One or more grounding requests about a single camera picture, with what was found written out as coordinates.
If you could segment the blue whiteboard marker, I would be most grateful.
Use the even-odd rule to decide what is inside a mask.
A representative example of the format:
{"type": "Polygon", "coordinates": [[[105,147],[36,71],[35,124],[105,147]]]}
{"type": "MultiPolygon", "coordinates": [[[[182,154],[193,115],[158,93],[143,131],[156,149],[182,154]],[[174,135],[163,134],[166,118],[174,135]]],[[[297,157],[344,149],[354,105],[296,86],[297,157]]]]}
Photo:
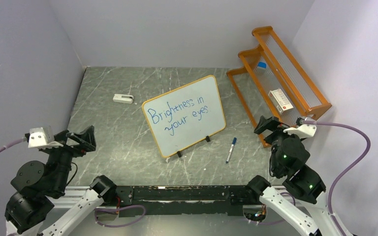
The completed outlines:
{"type": "Polygon", "coordinates": [[[233,141],[232,141],[232,143],[231,143],[231,146],[230,146],[229,152],[228,152],[228,156],[227,156],[227,158],[226,158],[226,160],[225,160],[225,163],[226,163],[226,164],[228,164],[229,161],[230,161],[230,158],[231,158],[231,155],[232,155],[232,153],[233,153],[233,150],[234,150],[234,147],[235,147],[236,141],[237,141],[237,138],[234,137],[234,138],[233,138],[233,141]]]}

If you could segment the yellow framed whiteboard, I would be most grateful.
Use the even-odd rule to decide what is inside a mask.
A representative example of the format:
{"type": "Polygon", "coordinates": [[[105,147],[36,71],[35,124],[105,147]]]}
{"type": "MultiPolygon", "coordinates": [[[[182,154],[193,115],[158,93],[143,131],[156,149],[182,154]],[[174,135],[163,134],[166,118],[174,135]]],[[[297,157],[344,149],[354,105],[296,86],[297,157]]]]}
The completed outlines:
{"type": "Polygon", "coordinates": [[[142,111],[163,158],[226,128],[218,83],[213,75],[145,101],[142,111]]]}

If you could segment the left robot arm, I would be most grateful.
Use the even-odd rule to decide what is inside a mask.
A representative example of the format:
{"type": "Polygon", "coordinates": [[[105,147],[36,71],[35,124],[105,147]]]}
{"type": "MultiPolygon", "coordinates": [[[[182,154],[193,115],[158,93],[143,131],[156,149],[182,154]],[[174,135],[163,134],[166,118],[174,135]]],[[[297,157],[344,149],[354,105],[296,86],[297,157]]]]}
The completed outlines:
{"type": "Polygon", "coordinates": [[[11,181],[16,193],[5,208],[8,236],[67,236],[94,209],[116,200],[115,183],[105,175],[96,177],[79,201],[52,226],[39,230],[54,208],[51,199],[65,195],[72,160],[96,150],[95,128],[90,125],[79,133],[64,130],[53,134],[51,127],[30,129],[25,135],[28,147],[48,154],[46,163],[30,161],[11,181]]]}

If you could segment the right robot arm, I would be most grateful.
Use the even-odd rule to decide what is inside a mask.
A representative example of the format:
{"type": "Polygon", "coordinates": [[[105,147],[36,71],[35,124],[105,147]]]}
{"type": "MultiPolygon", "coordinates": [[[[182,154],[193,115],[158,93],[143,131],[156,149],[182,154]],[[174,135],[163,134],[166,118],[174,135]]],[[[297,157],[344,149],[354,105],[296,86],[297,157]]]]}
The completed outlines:
{"type": "Polygon", "coordinates": [[[288,202],[270,182],[255,176],[246,186],[246,198],[250,203],[261,202],[302,236],[350,236],[341,220],[329,208],[326,186],[319,174],[306,162],[310,153],[302,141],[316,133],[310,118],[297,119],[297,127],[289,127],[277,117],[260,117],[255,134],[270,131],[264,141],[271,146],[270,173],[283,178],[283,186],[292,197],[307,210],[304,213],[288,202]]]}

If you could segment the white whiteboard eraser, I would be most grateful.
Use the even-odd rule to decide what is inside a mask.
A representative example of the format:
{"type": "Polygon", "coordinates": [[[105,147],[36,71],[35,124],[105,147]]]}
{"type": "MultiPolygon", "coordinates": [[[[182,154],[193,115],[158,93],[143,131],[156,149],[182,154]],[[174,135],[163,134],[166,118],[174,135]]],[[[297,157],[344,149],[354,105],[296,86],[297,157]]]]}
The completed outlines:
{"type": "Polygon", "coordinates": [[[113,101],[116,103],[132,104],[134,96],[129,94],[114,94],[113,101]]]}

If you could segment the white red box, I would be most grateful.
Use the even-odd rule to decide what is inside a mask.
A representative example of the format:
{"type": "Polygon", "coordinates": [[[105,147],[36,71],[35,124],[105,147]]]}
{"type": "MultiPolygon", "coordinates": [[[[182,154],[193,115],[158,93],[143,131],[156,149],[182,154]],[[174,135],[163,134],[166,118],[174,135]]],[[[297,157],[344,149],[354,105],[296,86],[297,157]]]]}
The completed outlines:
{"type": "Polygon", "coordinates": [[[292,103],[280,88],[270,90],[268,96],[279,114],[283,114],[284,112],[293,109],[292,103]]]}

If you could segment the orange wooden rack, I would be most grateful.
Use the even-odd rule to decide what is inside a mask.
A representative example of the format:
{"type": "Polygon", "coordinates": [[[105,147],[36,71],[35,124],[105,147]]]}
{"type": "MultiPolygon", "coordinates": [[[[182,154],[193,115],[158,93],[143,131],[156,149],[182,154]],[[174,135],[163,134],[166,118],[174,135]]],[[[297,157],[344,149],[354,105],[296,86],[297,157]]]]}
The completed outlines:
{"type": "Polygon", "coordinates": [[[298,117],[317,120],[332,107],[271,26],[253,29],[252,36],[258,41],[258,45],[239,52],[242,67],[229,70],[226,74],[254,127],[257,126],[258,119],[254,117],[247,99],[237,85],[237,76],[251,79],[253,91],[262,96],[271,115],[288,125],[294,125],[298,117]],[[257,69],[259,61],[267,63],[265,70],[257,69]],[[270,90],[276,89],[285,93],[293,109],[279,114],[268,96],[270,90]]]}

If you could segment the blue white small object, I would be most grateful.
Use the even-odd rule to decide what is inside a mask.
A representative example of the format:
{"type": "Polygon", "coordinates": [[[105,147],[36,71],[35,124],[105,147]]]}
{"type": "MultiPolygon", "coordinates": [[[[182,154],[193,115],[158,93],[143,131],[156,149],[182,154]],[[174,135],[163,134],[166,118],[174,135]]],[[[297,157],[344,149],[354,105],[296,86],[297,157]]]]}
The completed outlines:
{"type": "Polygon", "coordinates": [[[259,61],[259,62],[257,63],[257,69],[265,70],[266,68],[267,68],[267,63],[262,62],[262,61],[259,61]]]}

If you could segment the aluminium rail frame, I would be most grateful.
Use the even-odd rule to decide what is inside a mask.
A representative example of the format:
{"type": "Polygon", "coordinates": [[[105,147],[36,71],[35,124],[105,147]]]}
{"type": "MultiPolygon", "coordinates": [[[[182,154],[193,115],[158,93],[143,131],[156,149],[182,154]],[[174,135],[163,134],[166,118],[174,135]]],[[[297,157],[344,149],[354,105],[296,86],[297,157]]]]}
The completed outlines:
{"type": "MultiPolygon", "coordinates": [[[[283,191],[280,187],[274,186],[276,190],[283,194],[286,194],[287,191],[283,191]]],[[[51,202],[54,204],[56,208],[67,208],[70,209],[72,206],[74,206],[80,199],[80,197],[85,193],[85,190],[87,187],[72,187],[67,188],[66,194],[63,197],[60,197],[58,199],[51,199],[51,202]]],[[[295,199],[293,199],[292,204],[298,203],[295,199]]],[[[127,206],[126,209],[131,208],[141,208],[143,210],[143,215],[146,215],[146,209],[144,206],[136,205],[136,206],[127,206]]],[[[265,208],[269,208],[266,205],[262,204],[261,208],[247,208],[244,210],[244,217],[248,219],[249,221],[254,221],[260,223],[265,219],[265,208]]],[[[117,206],[116,208],[105,208],[102,205],[94,209],[94,211],[105,211],[105,212],[112,212],[115,213],[116,211],[121,211],[120,208],[117,206]]]]}

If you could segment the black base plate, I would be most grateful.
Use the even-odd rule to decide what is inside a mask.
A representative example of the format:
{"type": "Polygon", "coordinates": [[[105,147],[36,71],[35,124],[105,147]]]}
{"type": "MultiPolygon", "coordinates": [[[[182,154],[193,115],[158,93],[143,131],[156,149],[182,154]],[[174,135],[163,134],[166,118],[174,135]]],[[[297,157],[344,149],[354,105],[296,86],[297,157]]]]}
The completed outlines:
{"type": "Polygon", "coordinates": [[[120,216],[132,216],[136,210],[125,207],[141,205],[147,215],[227,214],[243,216],[247,208],[261,208],[258,196],[244,185],[201,186],[117,186],[102,206],[119,207],[120,216]]]}

